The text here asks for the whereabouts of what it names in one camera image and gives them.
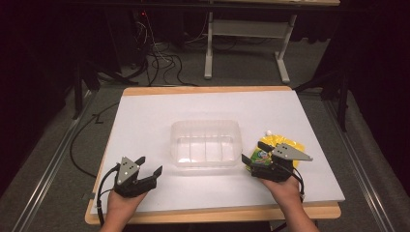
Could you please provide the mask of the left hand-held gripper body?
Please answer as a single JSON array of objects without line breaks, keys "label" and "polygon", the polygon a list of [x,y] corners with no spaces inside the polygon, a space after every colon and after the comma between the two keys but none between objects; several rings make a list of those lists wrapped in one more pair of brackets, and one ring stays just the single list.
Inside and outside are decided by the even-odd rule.
[{"label": "left hand-held gripper body", "polygon": [[122,157],[119,170],[115,177],[114,191],[126,198],[136,197],[157,187],[157,179],[148,176],[139,179],[141,165],[136,165],[134,161],[127,157]]}]

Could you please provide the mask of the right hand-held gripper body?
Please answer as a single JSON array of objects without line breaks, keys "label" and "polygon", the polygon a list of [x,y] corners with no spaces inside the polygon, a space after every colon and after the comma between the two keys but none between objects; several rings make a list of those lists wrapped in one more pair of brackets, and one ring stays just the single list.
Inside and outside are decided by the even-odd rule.
[{"label": "right hand-held gripper body", "polygon": [[257,147],[258,152],[264,155],[266,159],[262,161],[252,159],[252,164],[249,167],[250,174],[253,177],[277,183],[285,182],[289,177],[293,176],[301,183],[303,178],[296,169],[293,161],[313,161],[313,158],[286,143],[278,143],[273,147],[275,150],[271,153],[266,153]]}]

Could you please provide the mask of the yellow snack packet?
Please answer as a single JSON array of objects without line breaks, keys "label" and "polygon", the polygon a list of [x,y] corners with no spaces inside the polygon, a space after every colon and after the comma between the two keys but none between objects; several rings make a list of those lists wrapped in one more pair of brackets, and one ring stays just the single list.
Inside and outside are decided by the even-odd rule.
[{"label": "yellow snack packet", "polygon": [[242,155],[242,162],[249,170],[282,169],[293,172],[300,160],[311,161],[311,157],[304,153],[304,147],[279,135],[267,135],[260,138],[250,157]]}]

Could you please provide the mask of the clear plastic container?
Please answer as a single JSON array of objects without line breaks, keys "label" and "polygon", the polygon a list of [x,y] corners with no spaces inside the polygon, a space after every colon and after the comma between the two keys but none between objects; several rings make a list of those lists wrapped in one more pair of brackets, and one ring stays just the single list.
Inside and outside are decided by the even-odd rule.
[{"label": "clear plastic container", "polygon": [[170,154],[179,167],[234,166],[242,154],[239,124],[232,120],[187,120],[171,126]]}]

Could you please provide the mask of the person's left hand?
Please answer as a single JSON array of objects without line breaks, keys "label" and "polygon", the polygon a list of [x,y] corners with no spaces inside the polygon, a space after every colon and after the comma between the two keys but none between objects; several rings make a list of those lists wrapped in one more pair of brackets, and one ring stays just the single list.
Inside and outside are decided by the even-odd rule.
[{"label": "person's left hand", "polygon": [[107,213],[120,213],[131,218],[136,212],[137,207],[143,201],[147,193],[142,193],[136,197],[126,198],[115,191],[112,191],[108,196]]}]

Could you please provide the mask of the person's right hand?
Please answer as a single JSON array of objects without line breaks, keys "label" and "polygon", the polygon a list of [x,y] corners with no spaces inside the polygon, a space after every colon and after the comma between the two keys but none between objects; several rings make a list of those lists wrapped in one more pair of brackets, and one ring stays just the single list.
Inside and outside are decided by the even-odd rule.
[{"label": "person's right hand", "polygon": [[260,182],[269,190],[283,211],[295,209],[301,205],[299,182],[289,177],[285,182],[273,182],[261,179]]}]

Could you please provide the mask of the black stand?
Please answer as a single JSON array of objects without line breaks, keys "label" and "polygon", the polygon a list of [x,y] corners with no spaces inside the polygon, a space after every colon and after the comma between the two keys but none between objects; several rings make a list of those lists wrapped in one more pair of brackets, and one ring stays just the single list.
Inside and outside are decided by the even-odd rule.
[{"label": "black stand", "polygon": [[344,71],[331,71],[320,74],[308,82],[294,88],[301,93],[310,88],[321,87],[320,97],[322,100],[331,101],[337,99],[337,123],[343,131],[346,131],[345,115],[347,109],[347,93],[349,78]]},{"label": "black stand", "polygon": [[82,61],[76,64],[74,68],[74,119],[78,119],[83,111],[83,86],[90,91],[98,91],[101,84],[98,81],[97,72],[90,61]]}]

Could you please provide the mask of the metal floor rail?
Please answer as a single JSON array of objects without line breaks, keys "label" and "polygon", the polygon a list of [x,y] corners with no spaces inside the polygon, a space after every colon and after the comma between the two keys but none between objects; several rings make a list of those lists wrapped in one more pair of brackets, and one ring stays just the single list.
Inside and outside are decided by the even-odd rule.
[{"label": "metal floor rail", "polygon": [[368,178],[351,139],[349,138],[347,132],[342,129],[337,120],[337,111],[335,110],[333,103],[331,101],[324,101],[323,104],[327,112],[330,114],[331,120],[337,129],[337,133],[341,138],[345,150],[347,151],[347,158],[353,168],[355,178],[380,232],[395,232],[393,224],[386,213],[379,194]]},{"label": "metal floor rail", "polygon": [[74,134],[78,131],[78,125],[82,117],[84,116],[85,111],[89,108],[89,105],[94,100],[97,92],[88,90],[83,96],[84,107],[83,110],[77,115],[75,119],[72,119],[70,126],[65,132],[61,142],[59,143],[55,153],[53,154],[50,162],[48,163],[47,168],[42,175],[42,178],[36,184],[33,193],[31,194],[25,208],[20,214],[18,220],[15,223],[12,232],[27,232],[30,227],[37,211],[41,207],[44,198],[51,187],[57,172],[60,169],[60,166],[63,163],[65,158],[65,152],[68,149],[69,145],[73,141]]}]

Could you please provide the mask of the white metal desk frame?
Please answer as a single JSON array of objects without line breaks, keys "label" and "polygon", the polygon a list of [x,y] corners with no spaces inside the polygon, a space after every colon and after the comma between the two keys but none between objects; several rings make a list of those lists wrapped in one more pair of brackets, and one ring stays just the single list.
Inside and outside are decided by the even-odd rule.
[{"label": "white metal desk frame", "polygon": [[[212,6],[223,4],[250,4],[252,7],[337,7],[340,0],[209,0]],[[243,38],[261,38],[281,40],[281,47],[274,51],[282,83],[289,84],[290,78],[283,60],[288,47],[298,14],[291,14],[283,21],[255,21],[250,19],[214,19],[214,13],[207,13],[207,50],[205,55],[204,78],[213,76],[213,38],[214,36],[231,36]]]}]

